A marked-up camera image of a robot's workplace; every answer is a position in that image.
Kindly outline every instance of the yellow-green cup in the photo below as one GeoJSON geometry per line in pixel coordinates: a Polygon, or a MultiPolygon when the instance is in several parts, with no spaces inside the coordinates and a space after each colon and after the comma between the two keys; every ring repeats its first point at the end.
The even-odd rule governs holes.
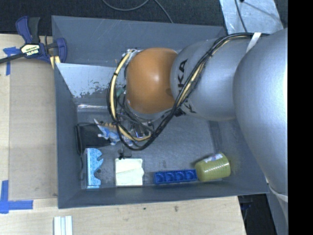
{"type": "Polygon", "coordinates": [[[221,152],[197,162],[195,167],[198,179],[203,182],[230,175],[229,161],[221,152]]]}

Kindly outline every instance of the blue toy block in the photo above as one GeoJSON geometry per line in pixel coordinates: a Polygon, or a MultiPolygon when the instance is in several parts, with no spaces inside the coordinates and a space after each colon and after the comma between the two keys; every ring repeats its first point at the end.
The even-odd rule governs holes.
{"type": "Polygon", "coordinates": [[[195,169],[158,171],[154,173],[153,181],[156,185],[191,182],[198,179],[195,169]]]}

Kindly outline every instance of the blue clamp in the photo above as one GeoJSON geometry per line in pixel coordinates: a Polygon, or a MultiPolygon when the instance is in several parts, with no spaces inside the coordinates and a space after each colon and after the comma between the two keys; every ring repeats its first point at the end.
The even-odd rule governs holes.
{"type": "MultiPolygon", "coordinates": [[[[51,55],[47,52],[47,46],[40,43],[40,39],[38,37],[38,22],[40,18],[29,18],[28,16],[21,17],[15,23],[18,34],[24,38],[25,45],[21,48],[23,52],[23,48],[25,46],[39,46],[38,49],[33,51],[38,51],[37,53],[33,53],[28,55],[29,52],[23,52],[25,58],[36,58],[47,63],[51,63],[50,57],[51,55]]],[[[65,44],[64,38],[59,38],[56,40],[56,47],[59,49],[59,58],[61,62],[64,62],[67,57],[67,48],[65,44]]]]}
{"type": "MultiPolygon", "coordinates": [[[[8,56],[12,56],[12,55],[17,55],[20,54],[21,50],[16,48],[16,47],[9,47],[9,48],[4,48],[3,52],[8,56]]],[[[7,62],[6,63],[6,72],[5,75],[8,76],[11,73],[11,63],[7,62]]]]}
{"type": "Polygon", "coordinates": [[[21,35],[25,41],[25,44],[20,48],[20,52],[0,59],[0,64],[10,62],[14,59],[25,57],[35,58],[51,64],[51,55],[48,50],[51,48],[58,48],[58,56],[63,63],[67,58],[67,45],[64,38],[58,38],[55,43],[44,45],[40,43],[38,36],[38,23],[40,18],[30,18],[24,16],[19,18],[16,23],[16,29],[18,34],[21,35]]]}
{"type": "Polygon", "coordinates": [[[198,179],[195,169],[158,171],[154,173],[153,182],[156,185],[196,181],[198,179]]]}
{"type": "Polygon", "coordinates": [[[33,209],[33,200],[8,201],[9,181],[2,181],[0,213],[8,214],[10,210],[31,210],[33,209]]]}

